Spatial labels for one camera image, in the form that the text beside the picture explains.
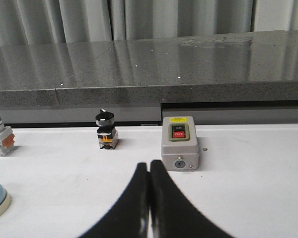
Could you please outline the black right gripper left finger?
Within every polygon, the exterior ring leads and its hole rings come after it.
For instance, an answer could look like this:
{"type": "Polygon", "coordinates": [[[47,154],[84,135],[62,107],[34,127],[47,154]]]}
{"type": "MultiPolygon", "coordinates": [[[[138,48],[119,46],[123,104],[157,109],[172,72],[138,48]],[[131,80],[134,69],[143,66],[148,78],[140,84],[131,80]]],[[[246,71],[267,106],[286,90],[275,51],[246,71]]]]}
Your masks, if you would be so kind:
{"type": "Polygon", "coordinates": [[[138,163],[133,177],[111,209],[82,238],[146,238],[149,224],[149,173],[138,163]]]}

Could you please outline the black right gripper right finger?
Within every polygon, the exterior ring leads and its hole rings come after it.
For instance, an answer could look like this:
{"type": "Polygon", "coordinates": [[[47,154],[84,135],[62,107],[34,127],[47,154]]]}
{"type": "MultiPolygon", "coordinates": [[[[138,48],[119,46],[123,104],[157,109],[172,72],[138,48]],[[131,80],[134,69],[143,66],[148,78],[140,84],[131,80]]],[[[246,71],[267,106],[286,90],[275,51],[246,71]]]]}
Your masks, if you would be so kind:
{"type": "Polygon", "coordinates": [[[150,164],[150,206],[155,238],[230,238],[184,196],[162,161],[150,164]]]}

